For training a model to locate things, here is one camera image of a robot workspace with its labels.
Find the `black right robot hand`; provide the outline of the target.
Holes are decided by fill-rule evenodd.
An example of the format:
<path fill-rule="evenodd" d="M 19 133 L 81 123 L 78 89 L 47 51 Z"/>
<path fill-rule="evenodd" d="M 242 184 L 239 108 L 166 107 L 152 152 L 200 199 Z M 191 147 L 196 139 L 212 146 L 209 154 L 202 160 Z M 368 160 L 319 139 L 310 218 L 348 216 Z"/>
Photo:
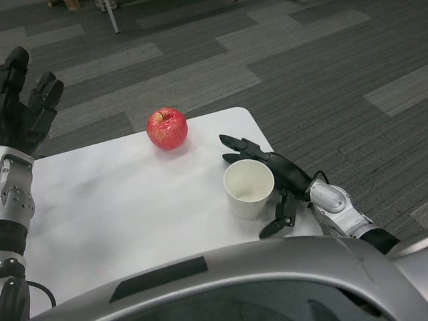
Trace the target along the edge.
<path fill-rule="evenodd" d="M 221 134 L 219 139 L 223 145 L 235 153 L 223 154 L 223 160 L 229 164 L 251 159 L 266 165 L 274 176 L 274 189 L 282 196 L 276 205 L 275 219 L 260 232 L 259 238 L 265 239 L 280 232 L 285 227 L 293 227 L 296 223 L 299 201 L 309 201 L 308 188 L 313 178 L 299 166 L 276 152 L 264 152 L 260 146 L 246 138 L 237 139 Z"/>

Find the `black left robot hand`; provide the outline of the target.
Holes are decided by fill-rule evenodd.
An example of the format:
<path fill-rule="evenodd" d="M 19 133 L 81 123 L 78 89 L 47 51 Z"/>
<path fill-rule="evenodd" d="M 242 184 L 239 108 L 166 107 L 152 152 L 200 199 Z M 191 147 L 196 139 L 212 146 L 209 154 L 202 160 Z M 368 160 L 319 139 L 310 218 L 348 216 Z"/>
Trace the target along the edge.
<path fill-rule="evenodd" d="M 45 72 L 29 95 L 19 100 L 27 75 L 29 53 L 14 48 L 1 65 L 1 145 L 32 155 L 45 140 L 58 111 L 64 83 Z"/>

